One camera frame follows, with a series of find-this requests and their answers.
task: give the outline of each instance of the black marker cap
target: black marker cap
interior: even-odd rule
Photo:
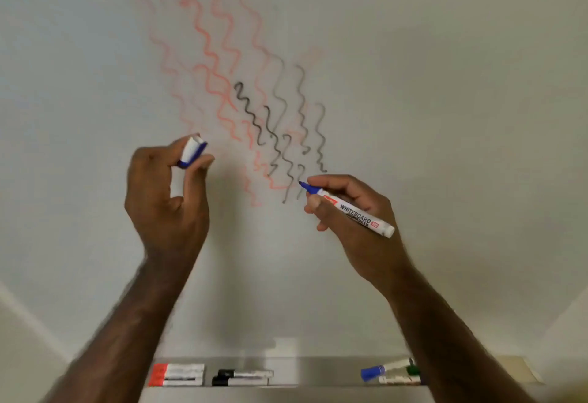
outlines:
[[[212,377],[213,386],[228,386],[229,377]]]
[[[219,371],[217,372],[217,377],[233,378],[234,376],[235,376],[234,369],[219,369]]]

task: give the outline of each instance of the whiteboard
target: whiteboard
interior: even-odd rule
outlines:
[[[130,155],[198,130],[212,226],[162,356],[406,350],[285,189],[321,167],[389,196],[476,335],[525,352],[588,279],[586,26],[586,0],[0,0],[0,280],[75,354],[142,259]]]

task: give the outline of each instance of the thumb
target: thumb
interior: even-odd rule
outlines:
[[[357,229],[356,225],[345,213],[339,211],[332,203],[313,194],[308,198],[308,206],[312,212],[330,228],[335,235],[343,242]]]
[[[186,169],[183,195],[187,209],[195,209],[199,201],[206,199],[206,174],[214,161],[212,154],[204,154]]]

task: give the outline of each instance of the hand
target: hand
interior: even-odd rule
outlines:
[[[170,198],[172,166],[190,136],[169,146],[139,148],[130,160],[125,210],[139,233],[147,263],[190,272],[204,244],[210,216],[206,171],[215,158],[204,154],[186,169],[183,198]]]
[[[352,176],[312,176],[307,182],[336,194],[395,228],[388,239],[353,221],[323,197],[306,194],[308,203],[304,207],[305,212],[320,219],[316,229],[331,229],[343,244],[345,254],[357,273],[386,295],[394,269],[410,262],[388,198]]]

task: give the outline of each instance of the forearm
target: forearm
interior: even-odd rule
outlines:
[[[533,402],[401,256],[386,298],[437,403]]]
[[[187,273],[166,274],[145,262],[105,325],[45,401],[138,401],[166,321],[186,279]]]

